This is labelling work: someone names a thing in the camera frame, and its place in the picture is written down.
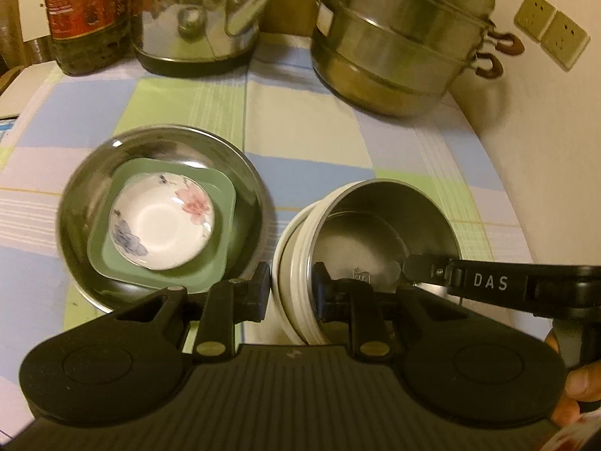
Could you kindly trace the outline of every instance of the human hand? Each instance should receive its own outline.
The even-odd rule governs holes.
[[[559,352],[559,346],[553,331],[545,342]],[[551,416],[551,420],[560,427],[569,426],[580,418],[578,402],[596,402],[601,400],[601,361],[587,364],[571,371],[566,380],[564,393]]]

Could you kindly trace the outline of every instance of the white bowl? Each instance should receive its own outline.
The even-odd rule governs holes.
[[[110,238],[135,265],[171,269],[207,245],[214,226],[213,203],[196,182],[173,173],[135,177],[110,209]]]
[[[304,208],[288,224],[278,241],[273,256],[272,293],[282,328],[295,344],[329,343],[311,307],[306,266],[317,224],[330,206],[355,184],[344,185]]]

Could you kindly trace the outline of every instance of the white wall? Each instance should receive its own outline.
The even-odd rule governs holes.
[[[591,36],[571,71],[514,26],[522,0],[497,0],[492,20],[526,51],[500,56],[500,80],[464,73],[452,93],[503,180],[533,259],[601,265],[601,0],[547,1]]]

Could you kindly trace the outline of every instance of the brown handle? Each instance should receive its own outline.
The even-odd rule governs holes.
[[[512,34],[511,32],[501,33],[491,30],[488,32],[488,35],[499,41],[495,46],[495,49],[497,49],[498,52],[502,52],[508,56],[519,56],[524,52],[524,44],[522,44],[522,41],[517,35]],[[511,45],[503,44],[501,41],[509,41]]]
[[[489,59],[492,64],[492,68],[489,70],[485,70],[484,68],[476,68],[476,74],[478,76],[488,80],[494,80],[495,78],[503,75],[503,64],[501,64],[501,61],[499,61],[494,54],[489,52],[476,52],[476,58]]]
[[[25,69],[25,66],[17,66],[9,69],[6,73],[0,76],[0,95],[8,88],[15,78],[21,71]]]

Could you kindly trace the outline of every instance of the blue square pattern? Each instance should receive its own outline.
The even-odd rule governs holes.
[[[11,118],[7,120],[0,120],[0,142],[4,139],[4,136],[8,133],[10,129],[13,128],[16,119]]]
[[[313,68],[309,49],[275,42],[260,41],[252,58],[270,64],[287,64],[308,70]]]
[[[462,111],[438,107],[430,117],[444,138],[465,182],[479,188],[504,191],[491,158]]]
[[[60,259],[3,246],[0,273],[0,376],[17,383],[25,355],[62,331],[68,276]]]
[[[136,86],[133,79],[58,83],[18,146],[97,147],[112,134]]]
[[[266,64],[258,59],[253,59],[248,66],[248,77],[267,86],[280,86],[320,94],[331,93],[312,68],[301,68],[289,64]]]
[[[374,171],[365,168],[246,155],[263,179],[276,209],[300,210],[347,183],[375,178]]]
[[[354,109],[361,135],[377,170],[429,175],[415,129],[419,118],[378,117]]]

